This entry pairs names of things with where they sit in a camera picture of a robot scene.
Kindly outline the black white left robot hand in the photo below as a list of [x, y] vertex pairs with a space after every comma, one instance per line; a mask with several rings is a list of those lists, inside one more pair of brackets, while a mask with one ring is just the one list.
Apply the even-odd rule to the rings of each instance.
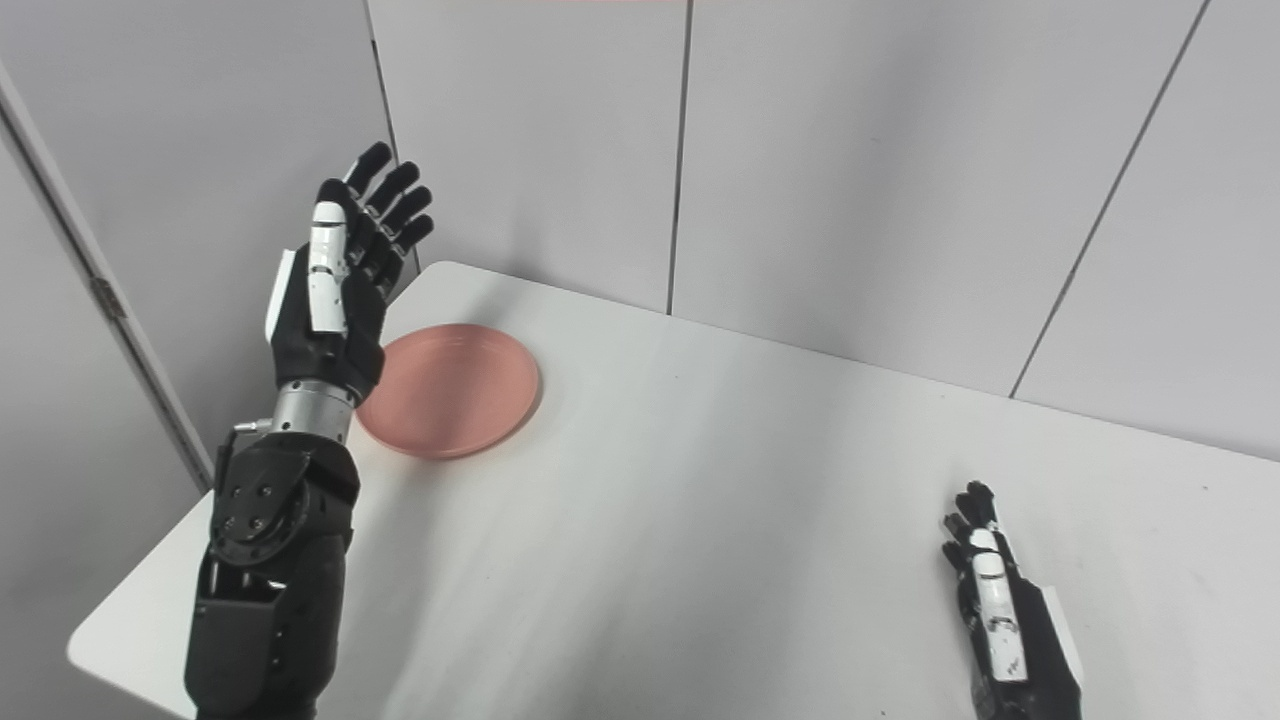
[[434, 229], [433, 193], [385, 141], [315, 197], [306, 242], [287, 251], [265, 319], [278, 389], [315, 380], [361, 405], [385, 364], [381, 333], [413, 249]]

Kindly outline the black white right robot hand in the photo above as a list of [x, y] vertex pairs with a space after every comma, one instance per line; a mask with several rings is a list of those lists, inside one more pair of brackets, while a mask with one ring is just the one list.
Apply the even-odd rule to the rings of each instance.
[[972, 646], [975, 716], [1080, 719], [1080, 660], [1055, 589], [1023, 575], [987, 484], [969, 482], [954, 506], [942, 553]]

